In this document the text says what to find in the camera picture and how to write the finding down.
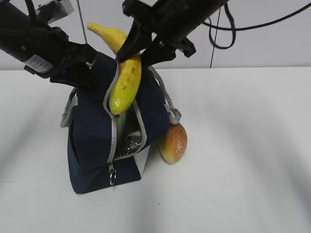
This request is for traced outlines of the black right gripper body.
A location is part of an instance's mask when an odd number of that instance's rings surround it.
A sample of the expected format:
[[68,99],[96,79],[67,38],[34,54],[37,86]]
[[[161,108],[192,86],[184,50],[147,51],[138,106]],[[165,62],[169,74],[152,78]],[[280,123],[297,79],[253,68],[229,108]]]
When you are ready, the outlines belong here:
[[123,13],[136,19],[152,31],[152,41],[157,35],[167,44],[182,51],[186,57],[196,49],[187,35],[194,30],[187,16],[191,15],[190,0],[158,0],[149,6],[140,0],[125,0]]

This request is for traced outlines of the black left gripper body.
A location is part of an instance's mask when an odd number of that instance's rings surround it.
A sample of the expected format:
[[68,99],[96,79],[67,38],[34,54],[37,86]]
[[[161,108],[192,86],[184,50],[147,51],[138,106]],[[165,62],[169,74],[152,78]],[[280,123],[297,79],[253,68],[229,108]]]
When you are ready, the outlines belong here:
[[89,44],[70,42],[69,37],[59,28],[50,30],[31,27],[27,30],[26,48],[31,56],[24,69],[41,78],[50,78],[52,83],[63,84],[66,69],[78,63],[93,63],[97,52]]

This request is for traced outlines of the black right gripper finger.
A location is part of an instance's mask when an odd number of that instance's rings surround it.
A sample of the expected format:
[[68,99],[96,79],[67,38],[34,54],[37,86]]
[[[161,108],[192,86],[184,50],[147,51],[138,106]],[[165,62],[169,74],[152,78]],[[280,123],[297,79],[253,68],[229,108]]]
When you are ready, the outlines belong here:
[[145,25],[133,20],[130,32],[117,53],[118,61],[126,61],[141,50],[146,49],[152,42],[152,31]]
[[145,68],[175,59],[176,49],[176,47],[167,44],[159,37],[159,35],[157,35],[152,43],[141,54],[142,67]]

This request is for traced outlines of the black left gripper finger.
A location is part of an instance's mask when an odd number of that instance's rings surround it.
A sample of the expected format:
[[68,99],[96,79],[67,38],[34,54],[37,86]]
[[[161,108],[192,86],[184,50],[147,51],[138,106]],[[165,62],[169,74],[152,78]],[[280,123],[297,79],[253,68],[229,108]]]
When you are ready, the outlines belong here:
[[96,78],[86,63],[78,63],[66,69],[63,84],[80,88],[84,91],[96,89]]

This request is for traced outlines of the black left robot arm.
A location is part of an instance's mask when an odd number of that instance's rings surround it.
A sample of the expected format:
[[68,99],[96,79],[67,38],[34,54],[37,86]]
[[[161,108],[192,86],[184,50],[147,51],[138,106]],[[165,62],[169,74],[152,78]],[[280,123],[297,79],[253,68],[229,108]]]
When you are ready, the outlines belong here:
[[89,44],[71,42],[51,23],[74,11],[69,0],[50,0],[37,8],[27,0],[28,14],[10,1],[0,2],[0,49],[24,64],[24,69],[52,83],[93,91],[97,79],[90,70],[97,51]]

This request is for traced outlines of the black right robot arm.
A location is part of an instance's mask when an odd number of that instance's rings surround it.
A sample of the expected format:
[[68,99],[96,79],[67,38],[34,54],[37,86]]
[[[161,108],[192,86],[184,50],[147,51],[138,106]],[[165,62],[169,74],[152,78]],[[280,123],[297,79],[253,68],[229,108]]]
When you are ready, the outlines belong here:
[[123,13],[133,18],[126,41],[117,53],[119,62],[141,54],[141,64],[149,67],[172,61],[176,51],[195,54],[187,36],[209,16],[224,6],[225,0],[158,0],[150,6],[140,0],[126,0]]

